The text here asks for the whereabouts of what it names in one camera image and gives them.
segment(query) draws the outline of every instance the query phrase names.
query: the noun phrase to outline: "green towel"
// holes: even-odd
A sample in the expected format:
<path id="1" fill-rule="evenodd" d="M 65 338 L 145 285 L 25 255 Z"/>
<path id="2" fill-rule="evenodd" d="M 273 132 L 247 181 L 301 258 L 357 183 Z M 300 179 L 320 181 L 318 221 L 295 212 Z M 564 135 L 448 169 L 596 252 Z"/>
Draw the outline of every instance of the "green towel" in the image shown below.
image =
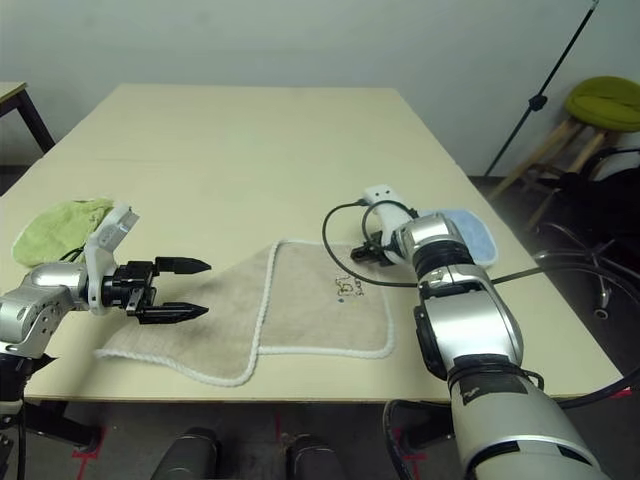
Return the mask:
<path id="1" fill-rule="evenodd" d="M 107 198 L 64 202 L 38 215 L 18 236 L 12 255 L 25 267 L 55 262 L 82 247 L 113 208 Z"/>

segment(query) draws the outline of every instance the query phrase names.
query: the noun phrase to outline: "red tape mark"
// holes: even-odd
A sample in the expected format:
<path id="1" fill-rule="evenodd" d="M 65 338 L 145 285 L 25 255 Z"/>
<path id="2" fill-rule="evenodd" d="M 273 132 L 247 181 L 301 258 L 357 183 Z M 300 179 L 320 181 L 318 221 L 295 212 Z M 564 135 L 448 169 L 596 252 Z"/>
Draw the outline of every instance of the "red tape mark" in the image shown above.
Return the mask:
<path id="1" fill-rule="evenodd" d="M 611 398 L 623 398 L 623 397 L 630 397 L 630 396 L 631 396 L 631 389 L 627 387 L 624 390 L 621 390 L 618 393 L 611 395 Z"/>
<path id="2" fill-rule="evenodd" d="M 418 468 L 418 462 L 411 462 L 411 467 L 413 470 L 414 480 L 420 480 L 420 469 Z"/>
<path id="3" fill-rule="evenodd" d="M 102 435 L 100 436 L 100 443 L 98 444 L 98 446 L 93 452 L 84 453 L 84 452 L 80 452 L 79 450 L 74 450 L 73 452 L 71 452 L 71 458 L 82 459 L 76 480 L 82 480 L 82 477 L 84 477 L 84 471 L 87 468 L 87 463 L 89 463 L 89 460 L 96 460 L 98 458 L 98 455 L 100 454 L 100 450 L 102 449 L 102 444 L 104 443 L 104 437 L 106 435 L 107 435 L 107 429 L 103 428 Z"/>
<path id="4" fill-rule="evenodd" d="M 391 433 L 393 437 L 396 439 L 396 443 L 400 443 L 400 439 L 402 438 L 402 429 L 401 428 L 393 428 L 391 429 Z M 420 462 L 427 459 L 426 453 L 415 453 L 415 454 L 405 454 L 402 456 L 403 460 L 410 460 L 412 462 Z"/>
<path id="5" fill-rule="evenodd" d="M 279 442 L 280 437 L 282 437 L 282 418 L 280 418 L 280 412 L 278 412 L 277 410 L 273 414 L 273 423 L 276 430 L 276 442 Z"/>

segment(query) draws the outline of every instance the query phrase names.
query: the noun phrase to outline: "towel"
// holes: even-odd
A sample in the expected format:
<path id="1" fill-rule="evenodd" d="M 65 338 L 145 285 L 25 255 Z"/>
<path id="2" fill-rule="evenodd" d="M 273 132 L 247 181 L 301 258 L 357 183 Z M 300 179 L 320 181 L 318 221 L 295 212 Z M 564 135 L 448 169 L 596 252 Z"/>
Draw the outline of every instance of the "towel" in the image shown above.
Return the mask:
<path id="1" fill-rule="evenodd" d="M 335 250 L 348 258 L 351 248 Z M 375 278 L 374 267 L 366 268 Z M 382 358 L 394 341 L 383 290 L 345 274 L 322 245 L 281 241 L 171 299 L 209 306 L 205 315 L 176 325 L 132 321 L 95 353 L 227 387 L 251 377 L 258 354 Z"/>
<path id="2" fill-rule="evenodd" d="M 38 215 L 13 244 L 13 259 L 25 267 L 55 262 L 82 247 L 113 208 L 106 198 L 60 203 Z"/>
<path id="3" fill-rule="evenodd" d="M 496 242 L 487 226 L 475 213 L 469 210 L 442 209 L 422 210 L 419 215 L 426 217 L 436 212 L 442 213 L 456 224 L 475 263 L 488 267 L 498 261 Z"/>

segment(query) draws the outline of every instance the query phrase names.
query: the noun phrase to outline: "printed logo on towel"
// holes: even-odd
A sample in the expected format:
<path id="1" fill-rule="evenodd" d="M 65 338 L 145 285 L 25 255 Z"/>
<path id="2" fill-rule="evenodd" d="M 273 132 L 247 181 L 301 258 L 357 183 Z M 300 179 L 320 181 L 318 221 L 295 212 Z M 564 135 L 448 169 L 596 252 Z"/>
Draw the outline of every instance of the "printed logo on towel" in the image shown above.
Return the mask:
<path id="1" fill-rule="evenodd" d="M 341 275 L 336 277 L 339 297 L 360 297 L 364 295 L 362 282 L 351 275 Z"/>

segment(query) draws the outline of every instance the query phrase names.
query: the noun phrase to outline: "white wall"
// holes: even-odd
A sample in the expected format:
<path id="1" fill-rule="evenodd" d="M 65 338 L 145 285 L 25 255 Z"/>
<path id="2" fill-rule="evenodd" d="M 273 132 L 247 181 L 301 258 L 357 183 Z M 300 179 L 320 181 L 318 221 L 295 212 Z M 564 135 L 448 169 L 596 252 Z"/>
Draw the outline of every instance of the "white wall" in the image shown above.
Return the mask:
<path id="1" fill-rule="evenodd" d="M 393 86 L 469 174 L 484 171 L 590 0 L 0 0 L 0 80 L 61 138 L 121 82 Z M 602 74 L 640 81 L 640 1 L 603 0 L 495 173 Z M 40 154 L 17 115 L 3 163 Z"/>

